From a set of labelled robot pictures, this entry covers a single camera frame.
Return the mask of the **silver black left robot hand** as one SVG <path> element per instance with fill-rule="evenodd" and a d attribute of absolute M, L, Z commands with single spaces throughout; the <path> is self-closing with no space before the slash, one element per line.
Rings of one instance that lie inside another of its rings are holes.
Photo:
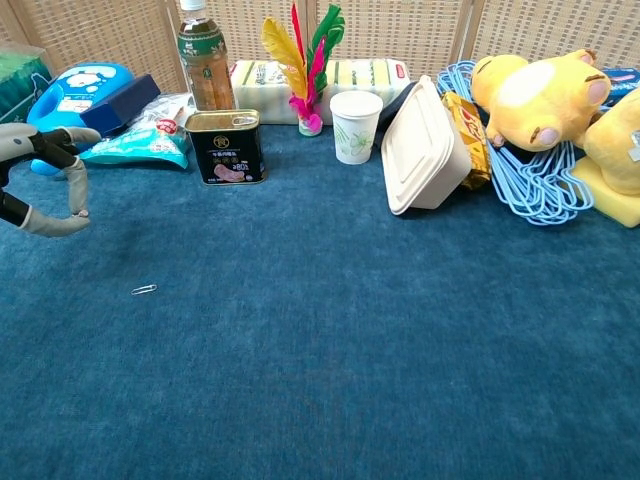
<path fill-rule="evenodd" d="M 61 170 L 68 181 L 70 216 L 56 218 L 42 214 L 32 205 L 1 192 L 1 219 L 19 229 L 44 237 L 64 237 L 86 228 L 88 173 L 79 156 L 79 144 L 101 140 L 98 131 L 86 127 L 59 127 L 42 132 L 32 124 L 1 125 L 1 185 L 9 183 L 10 169 L 21 161 L 40 159 Z"/>

